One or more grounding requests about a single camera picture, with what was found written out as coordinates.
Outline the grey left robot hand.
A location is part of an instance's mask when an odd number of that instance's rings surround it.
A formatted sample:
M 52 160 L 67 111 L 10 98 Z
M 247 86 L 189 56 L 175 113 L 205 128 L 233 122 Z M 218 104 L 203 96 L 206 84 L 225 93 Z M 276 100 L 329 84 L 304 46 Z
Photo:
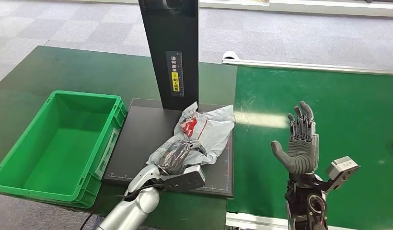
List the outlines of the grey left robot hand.
M 198 140 L 177 140 L 164 152 L 157 167 L 166 175 L 182 174 L 185 170 L 184 161 L 191 150 L 207 155 L 205 148 Z

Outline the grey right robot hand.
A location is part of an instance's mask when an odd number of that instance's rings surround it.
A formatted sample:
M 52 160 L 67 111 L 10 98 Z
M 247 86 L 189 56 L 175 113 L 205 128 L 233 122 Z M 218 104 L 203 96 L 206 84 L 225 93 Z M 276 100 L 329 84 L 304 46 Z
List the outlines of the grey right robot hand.
M 290 136 L 287 151 L 276 140 L 271 142 L 271 149 L 289 173 L 314 173 L 319 162 L 319 135 L 316 133 L 314 114 L 305 101 L 300 101 L 294 111 L 295 116 L 288 114 Z

